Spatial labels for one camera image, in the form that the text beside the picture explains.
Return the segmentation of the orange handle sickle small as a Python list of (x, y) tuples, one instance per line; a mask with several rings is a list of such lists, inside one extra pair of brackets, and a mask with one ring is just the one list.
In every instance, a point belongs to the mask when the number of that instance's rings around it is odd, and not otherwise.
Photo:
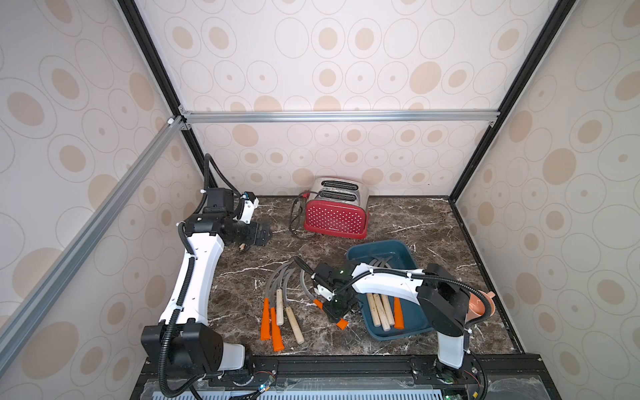
[(394, 327), (398, 330), (404, 330), (404, 316), (402, 303), (400, 298), (395, 298), (393, 302)]

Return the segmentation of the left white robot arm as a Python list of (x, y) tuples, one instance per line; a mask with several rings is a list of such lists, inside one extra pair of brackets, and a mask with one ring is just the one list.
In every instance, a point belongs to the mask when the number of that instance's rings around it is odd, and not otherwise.
[(227, 246), (264, 246), (273, 233), (268, 223), (253, 221), (259, 205), (255, 194), (242, 193), (227, 178), (222, 180), (224, 187), (215, 188), (206, 176), (200, 203), (177, 224), (184, 247), (178, 280), (158, 323), (142, 332), (141, 343), (158, 370), (159, 389), (167, 398), (186, 391), (199, 398), (197, 381), (249, 369), (245, 346), (226, 343), (208, 325), (209, 296)]

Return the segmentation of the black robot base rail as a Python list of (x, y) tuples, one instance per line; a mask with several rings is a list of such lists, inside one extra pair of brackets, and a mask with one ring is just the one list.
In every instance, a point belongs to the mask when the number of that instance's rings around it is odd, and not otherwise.
[(459, 370), (433, 355), (251, 356), (200, 378), (182, 399), (558, 399), (539, 355), (467, 355)]

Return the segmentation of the wooden handle sickle diagonal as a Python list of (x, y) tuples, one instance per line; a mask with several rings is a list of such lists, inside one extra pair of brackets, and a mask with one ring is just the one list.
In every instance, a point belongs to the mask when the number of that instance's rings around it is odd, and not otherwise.
[(376, 308), (376, 314), (378, 315), (378, 319), (380, 321), (380, 325), (383, 328), (383, 331), (388, 332), (391, 329), (391, 326), (389, 324), (386, 312), (385, 312), (385, 308), (383, 305), (383, 301), (380, 297), (379, 294), (375, 293), (373, 295), (373, 301), (375, 303), (375, 308)]

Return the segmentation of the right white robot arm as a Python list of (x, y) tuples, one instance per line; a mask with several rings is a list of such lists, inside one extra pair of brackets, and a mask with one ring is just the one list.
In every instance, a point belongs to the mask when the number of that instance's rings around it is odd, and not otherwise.
[(359, 294), (388, 295), (420, 306), (438, 335), (437, 365), (450, 371), (463, 368), (472, 326), (495, 312), (493, 300), (484, 292), (456, 280), (436, 263), (415, 270), (366, 263), (301, 268), (316, 283), (315, 291), (325, 298), (323, 311), (334, 323), (353, 308)]

